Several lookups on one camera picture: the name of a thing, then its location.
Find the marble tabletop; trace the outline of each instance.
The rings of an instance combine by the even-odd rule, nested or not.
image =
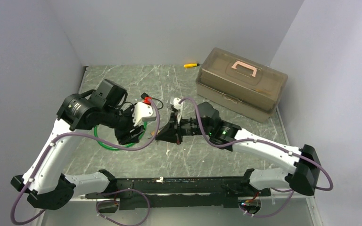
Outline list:
[[[182,65],[104,65],[89,66],[84,75],[81,92],[96,89],[103,79],[113,80],[128,91],[128,101],[140,101],[144,92],[151,97],[167,102],[170,97],[192,97],[202,103],[207,99],[196,94],[195,78],[199,67],[183,68]],[[240,125],[252,133],[285,144],[279,116],[275,114],[264,123],[256,122],[212,101],[220,117]],[[166,108],[160,111],[160,126],[169,119]],[[184,118],[194,117],[193,105],[186,102]],[[148,141],[155,122],[149,122],[147,132],[139,146]],[[99,137],[117,143],[112,129],[99,127]],[[246,169],[275,168],[263,159],[249,154],[234,153],[209,146],[200,136],[184,137],[180,145],[154,141],[140,151],[110,151],[91,139],[83,139],[64,173],[71,175],[90,174],[106,169],[117,178],[146,177],[209,177],[242,176]]]

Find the toolbox lid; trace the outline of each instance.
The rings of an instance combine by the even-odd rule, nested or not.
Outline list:
[[[265,111],[280,100],[288,76],[225,50],[214,48],[201,67],[201,82]]]

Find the pink handle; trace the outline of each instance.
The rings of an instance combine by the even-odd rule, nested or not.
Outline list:
[[[256,77],[257,68],[253,67],[252,65],[248,65],[248,64],[246,64],[246,63],[243,63],[243,62],[241,62],[241,61],[235,62],[234,65],[233,65],[231,68],[233,68],[233,69],[236,70],[238,65],[241,65],[242,67],[245,67],[245,68],[247,68],[247,69],[252,70],[252,71],[253,71],[252,77]]]

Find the wall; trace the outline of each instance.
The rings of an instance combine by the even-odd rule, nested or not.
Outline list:
[[[271,59],[303,0],[49,0],[84,65]]]
[[[305,0],[271,67],[289,74],[291,144],[316,147],[334,180],[316,193],[324,225],[362,225],[362,1]]]
[[[31,166],[63,99],[77,92],[82,65],[44,0],[0,0],[0,225],[11,225],[14,175]],[[25,201],[18,220],[32,216]]]

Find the coiled green cable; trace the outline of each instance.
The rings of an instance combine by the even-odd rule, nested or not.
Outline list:
[[[145,131],[146,131],[146,127],[147,127],[148,123],[147,122],[144,122],[144,131],[143,133],[140,135],[140,139],[142,139],[143,135],[145,134]],[[95,137],[98,137],[98,126],[95,126],[94,128],[94,136]],[[120,149],[118,148],[115,148],[115,147],[111,147],[111,146],[108,146],[100,141],[97,141],[97,143],[102,146],[103,148],[107,149],[107,150],[111,150],[111,151],[119,151]],[[135,144],[134,143],[131,143],[131,144],[127,144],[125,145],[124,147],[131,147],[131,146],[134,146]]]

